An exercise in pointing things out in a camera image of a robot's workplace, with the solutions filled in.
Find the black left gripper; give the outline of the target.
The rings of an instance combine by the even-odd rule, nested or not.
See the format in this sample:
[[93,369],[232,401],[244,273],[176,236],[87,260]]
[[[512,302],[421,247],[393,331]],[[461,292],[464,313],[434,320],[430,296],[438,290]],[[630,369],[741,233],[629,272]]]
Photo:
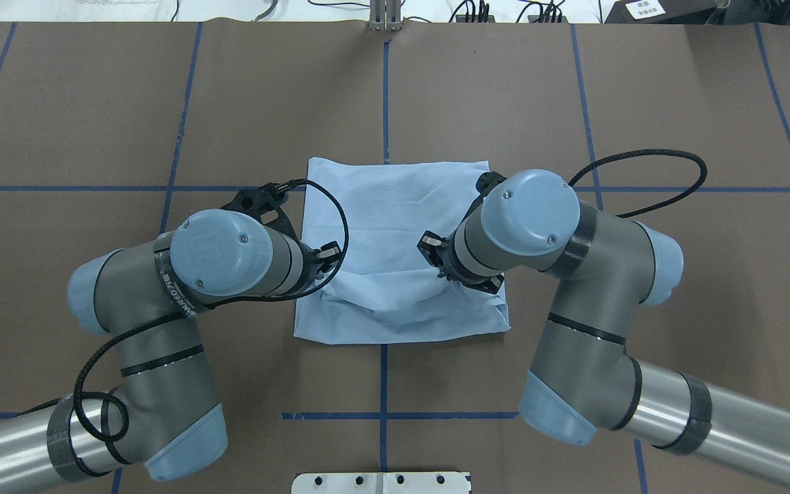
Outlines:
[[343,207],[338,200],[314,181],[267,183],[243,188],[220,207],[223,211],[250,217],[272,241],[272,262],[257,284],[238,295],[311,295],[326,287],[343,266],[343,244],[331,241],[313,249],[299,239],[291,219],[282,210],[289,193],[298,188],[314,188],[335,207],[343,222]]

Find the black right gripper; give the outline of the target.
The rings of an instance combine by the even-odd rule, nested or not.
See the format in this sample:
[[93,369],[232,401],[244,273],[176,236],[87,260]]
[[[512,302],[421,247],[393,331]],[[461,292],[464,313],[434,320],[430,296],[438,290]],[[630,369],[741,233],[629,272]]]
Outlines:
[[426,262],[437,269],[439,278],[460,283],[464,287],[486,294],[498,294],[501,291],[505,282],[504,274],[495,271],[486,274],[491,268],[477,261],[470,253],[467,234],[463,234],[462,240],[457,238],[457,234],[460,229],[465,229],[471,213],[479,209],[493,188],[505,179],[507,177],[498,172],[482,173],[475,184],[479,195],[471,202],[453,233],[446,238],[439,237],[432,231],[425,231],[421,235],[417,248]]

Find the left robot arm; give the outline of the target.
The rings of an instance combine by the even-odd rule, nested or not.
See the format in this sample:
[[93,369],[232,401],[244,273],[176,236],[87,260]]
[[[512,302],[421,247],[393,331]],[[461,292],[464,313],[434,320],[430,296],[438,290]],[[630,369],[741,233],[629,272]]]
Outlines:
[[82,484],[141,464],[157,482],[185,478],[228,449],[228,426],[198,316],[242,301],[311,295],[341,268],[349,241],[316,249],[282,211],[306,178],[241,189],[149,243],[80,266],[69,309],[104,343],[72,391],[0,423],[0,493]]

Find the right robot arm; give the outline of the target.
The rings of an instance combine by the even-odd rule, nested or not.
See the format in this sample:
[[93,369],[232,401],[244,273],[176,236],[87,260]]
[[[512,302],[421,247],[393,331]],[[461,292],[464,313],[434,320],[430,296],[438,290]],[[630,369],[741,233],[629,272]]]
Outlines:
[[596,209],[544,169],[486,172],[476,188],[451,234],[427,231],[418,248],[442,278],[487,294],[514,267],[557,279],[518,405],[524,422],[575,446],[623,431],[790,488],[789,410],[627,355],[639,307],[680,284],[674,239]]

